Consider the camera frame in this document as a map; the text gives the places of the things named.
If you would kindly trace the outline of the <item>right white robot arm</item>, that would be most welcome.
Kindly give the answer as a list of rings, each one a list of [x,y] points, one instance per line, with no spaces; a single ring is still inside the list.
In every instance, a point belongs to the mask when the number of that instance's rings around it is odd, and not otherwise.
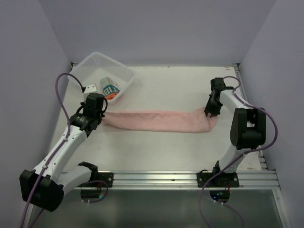
[[[224,78],[216,77],[210,82],[211,93],[205,107],[208,118],[220,115],[225,106],[232,114],[230,128],[231,145],[225,155],[212,169],[211,180],[207,186],[223,186],[234,180],[238,166],[249,150],[255,150],[266,141],[266,114],[249,104],[236,94],[236,89],[227,86]]]

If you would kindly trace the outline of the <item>colourful rabbit print towel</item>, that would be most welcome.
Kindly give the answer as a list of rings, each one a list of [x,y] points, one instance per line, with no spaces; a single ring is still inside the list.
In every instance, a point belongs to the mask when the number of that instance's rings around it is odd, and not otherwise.
[[[100,85],[102,93],[107,100],[114,99],[120,92],[118,85],[109,77],[102,78]]]

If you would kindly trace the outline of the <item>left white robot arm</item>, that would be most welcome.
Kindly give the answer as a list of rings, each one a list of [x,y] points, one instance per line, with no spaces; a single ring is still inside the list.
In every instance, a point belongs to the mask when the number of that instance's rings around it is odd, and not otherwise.
[[[25,202],[52,212],[74,188],[82,184],[92,187],[100,181],[98,167],[85,161],[68,173],[62,171],[78,147],[102,122],[107,106],[102,94],[90,93],[69,118],[64,133],[44,160],[32,171],[21,173],[19,181]]]

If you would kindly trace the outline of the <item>pink towel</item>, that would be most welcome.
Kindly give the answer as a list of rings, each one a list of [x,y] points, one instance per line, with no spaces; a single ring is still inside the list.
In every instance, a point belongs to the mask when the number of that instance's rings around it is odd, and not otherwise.
[[[193,112],[123,111],[106,112],[103,121],[115,128],[133,131],[204,133],[210,132],[218,118],[205,115],[205,108]]]

